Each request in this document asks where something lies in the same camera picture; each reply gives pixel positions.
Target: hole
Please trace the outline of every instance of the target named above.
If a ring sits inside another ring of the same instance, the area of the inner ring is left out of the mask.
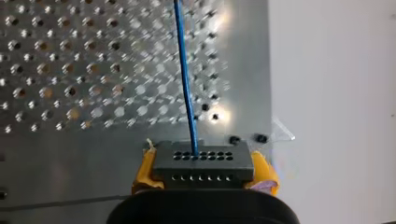
[[[207,69],[207,64],[205,63],[201,63],[200,66],[202,71],[205,71]]]
[[[40,50],[47,50],[48,49],[48,44],[44,41],[37,41],[35,43],[35,48],[40,49]]]
[[[219,74],[212,74],[212,75],[210,75],[210,79],[212,79],[212,80],[216,80],[216,79],[218,79],[219,78]]]
[[[68,40],[62,41],[61,43],[61,50],[70,50],[72,47],[72,43]]]
[[[90,92],[91,96],[97,96],[102,92],[102,88],[100,88],[96,85],[93,85],[90,87],[89,92]]]
[[[14,49],[20,49],[21,48],[21,43],[18,41],[11,41],[9,44],[9,49],[14,50]]]
[[[178,176],[178,175],[172,175],[172,180],[179,180],[180,179],[180,176]]]
[[[38,106],[38,102],[36,102],[36,101],[31,101],[31,102],[29,102],[29,103],[27,104],[27,106],[28,106],[30,109],[34,109],[34,108],[36,108],[36,107]]]
[[[204,7],[205,6],[205,0],[201,0],[198,3],[198,7]]]
[[[113,95],[119,96],[124,92],[124,88],[121,85],[116,85],[113,88]]]
[[[213,95],[210,96],[210,99],[212,99],[212,100],[218,100],[219,97],[218,97],[216,94],[213,94]]]
[[[86,26],[89,26],[89,27],[91,27],[91,26],[94,25],[93,19],[91,19],[91,18],[85,18],[85,19],[82,21],[82,23],[83,23],[84,25],[86,25]]]
[[[206,175],[199,175],[199,176],[198,176],[198,180],[199,180],[199,181],[206,181],[206,180],[207,180],[207,177],[206,177]]]
[[[233,176],[232,176],[232,175],[227,175],[227,176],[225,177],[225,180],[227,180],[227,181],[232,181],[232,180],[233,180]]]
[[[0,188],[0,200],[5,200],[7,196],[8,196],[7,191],[3,188]]]
[[[105,14],[105,10],[102,9],[101,7],[97,7],[97,8],[95,9],[95,14],[96,14],[96,15],[104,15],[104,14]]]
[[[38,74],[47,74],[50,71],[50,66],[46,63],[42,63],[37,67]]]
[[[78,110],[76,110],[75,108],[72,108],[69,111],[67,111],[66,116],[68,119],[76,120],[79,118]]]
[[[84,82],[86,82],[86,81],[87,81],[87,78],[85,78],[85,77],[78,77],[78,78],[77,78],[77,83],[78,83],[78,84],[84,83]]]
[[[16,26],[16,25],[18,25],[18,23],[20,23],[20,20],[18,20],[17,18],[15,18],[13,16],[9,16],[9,17],[6,18],[6,24],[7,25]]]
[[[87,70],[88,70],[88,73],[92,74],[92,73],[98,72],[99,67],[97,64],[91,63],[90,65],[88,65]]]
[[[121,67],[117,63],[113,63],[110,67],[112,73],[119,73],[121,71]]]
[[[208,110],[209,110],[209,105],[208,105],[208,104],[203,104],[203,105],[201,106],[201,108],[202,108],[202,110],[204,110],[204,111],[208,111]]]
[[[53,118],[53,112],[50,111],[50,110],[46,110],[46,111],[44,111],[44,113],[41,115],[41,118],[42,118],[43,120],[52,119],[52,118]]]
[[[23,111],[19,112],[16,116],[15,116],[15,120],[17,122],[24,122],[27,119],[27,114]]]
[[[58,54],[56,54],[56,53],[52,53],[50,56],[49,56],[49,59],[51,60],[51,61],[58,61],[59,60],[59,55]]]
[[[44,87],[43,89],[40,90],[39,94],[41,98],[49,99],[52,96],[53,92],[52,89]]]
[[[77,93],[77,91],[74,87],[68,87],[64,92],[66,93],[66,96],[68,96],[68,97],[74,96]]]
[[[215,10],[210,10],[207,12],[207,17],[212,18],[216,15],[216,11]]]
[[[71,63],[67,63],[67,64],[64,65],[62,70],[64,71],[64,74],[70,74],[70,73],[73,72],[74,66]]]
[[[87,43],[85,43],[85,49],[96,49],[96,43],[93,40],[88,41]]]
[[[43,22],[43,20],[41,20],[41,18],[34,17],[32,20],[32,24],[33,24],[33,26],[43,26],[44,22]]]
[[[59,24],[60,27],[67,27],[67,26],[70,25],[70,20],[68,20],[68,19],[65,18],[65,17],[60,18],[60,19],[58,20],[58,24]]]
[[[21,30],[21,36],[22,36],[23,38],[31,37],[31,36],[32,36],[32,31]]]
[[[116,27],[118,25],[119,25],[119,22],[114,19],[110,19],[107,21],[107,26]]]
[[[9,61],[8,55],[4,55],[0,53],[0,63],[4,61]]]
[[[216,38],[218,35],[216,35],[216,34],[213,33],[213,32],[210,32],[207,36],[209,36],[209,38],[211,38],[211,39],[214,39],[214,38]]]
[[[213,119],[213,120],[218,120],[218,119],[219,119],[219,115],[218,115],[218,114],[214,114],[214,115],[212,116],[212,119]]]
[[[23,88],[17,88],[17,89],[14,91],[14,97],[15,97],[15,98],[21,99],[21,98],[23,98],[24,96],[26,96],[26,90],[25,90],[25,89],[23,89]]]
[[[26,85],[28,86],[35,85],[35,79],[33,77],[26,78]]]
[[[199,45],[199,49],[200,49],[200,50],[206,49],[206,43],[201,43],[201,44]]]
[[[112,49],[112,50],[118,50],[118,49],[120,49],[120,43],[119,43],[119,42],[116,42],[116,41],[110,42],[110,49]]]
[[[205,27],[206,27],[206,23],[205,23],[204,21],[201,21],[201,22],[199,23],[199,28],[200,28],[201,30],[204,30]]]
[[[216,60],[218,58],[218,54],[213,52],[210,53],[207,57],[209,58],[209,60]]]
[[[11,73],[12,74],[20,74],[23,72],[23,67],[20,66],[19,64],[15,64],[11,67]]]
[[[79,7],[72,7],[70,8],[70,14],[72,15],[79,15],[81,13],[81,9]]]

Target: metal sheet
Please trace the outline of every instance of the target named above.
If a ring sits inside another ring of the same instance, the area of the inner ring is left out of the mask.
[[[271,134],[266,1],[185,7],[200,138],[236,134],[269,153],[251,141]],[[7,0],[0,12],[0,209],[127,195],[146,138],[189,138],[172,1]]]

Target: screw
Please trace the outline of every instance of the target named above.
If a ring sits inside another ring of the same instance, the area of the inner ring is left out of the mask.
[[[240,141],[241,141],[241,138],[240,138],[239,136],[233,135],[233,136],[230,137],[230,139],[229,139],[228,142],[229,142],[231,145],[236,146],[236,145],[239,144]]]
[[[5,200],[7,197],[7,191],[3,188],[0,189],[0,200]]]
[[[258,143],[262,143],[265,144],[268,142],[268,137],[265,134],[262,133],[256,133],[256,135],[254,136],[254,140]]]

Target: perforated metal panel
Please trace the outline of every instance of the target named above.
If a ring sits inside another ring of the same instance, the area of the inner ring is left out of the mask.
[[[271,133],[266,2],[184,7],[200,139],[267,152],[251,141]],[[0,14],[0,209],[127,195],[146,138],[189,139],[172,0],[3,0]]]

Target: blue cable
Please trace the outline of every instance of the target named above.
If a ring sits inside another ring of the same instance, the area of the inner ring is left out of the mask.
[[[192,102],[190,98],[189,67],[187,66],[186,47],[184,45],[184,25],[180,0],[175,0],[175,15],[177,24],[178,51],[180,55],[181,81],[183,84],[183,94],[184,102],[187,108],[187,117],[189,119],[191,150],[192,155],[198,156],[198,136],[195,127],[194,110],[192,108]]]

